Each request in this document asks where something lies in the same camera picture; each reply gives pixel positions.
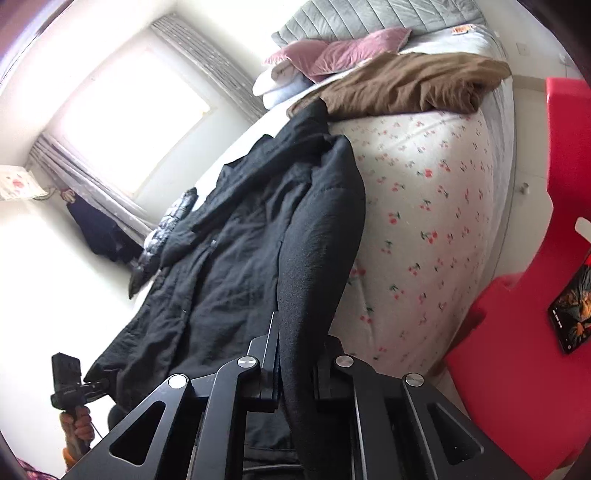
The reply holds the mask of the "person's left hand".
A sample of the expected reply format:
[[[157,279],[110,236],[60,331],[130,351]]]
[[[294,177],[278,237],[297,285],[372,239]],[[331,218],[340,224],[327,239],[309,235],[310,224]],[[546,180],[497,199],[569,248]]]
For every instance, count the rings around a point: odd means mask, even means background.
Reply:
[[[77,406],[73,412],[62,412],[60,424],[65,434],[68,453],[79,460],[90,447],[95,438],[90,410],[85,406]]]

